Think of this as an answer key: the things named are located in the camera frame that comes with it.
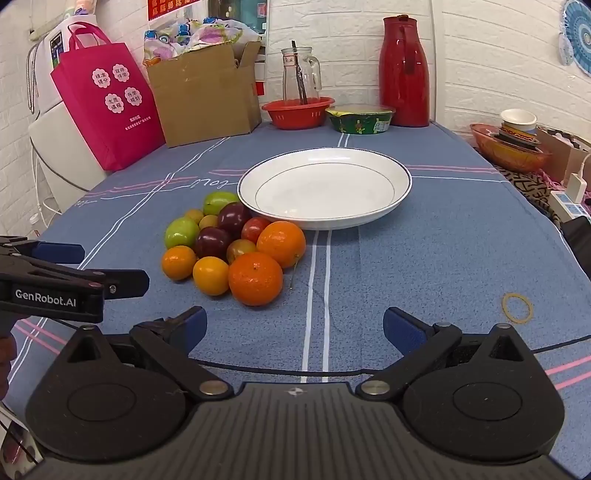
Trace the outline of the person's left hand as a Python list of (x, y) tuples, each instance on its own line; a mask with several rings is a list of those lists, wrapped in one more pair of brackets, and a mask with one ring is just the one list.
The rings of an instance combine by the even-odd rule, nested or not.
[(0, 399), (3, 400), (9, 389), (8, 375), (11, 362), (17, 357), (17, 344), (12, 334), (0, 339)]

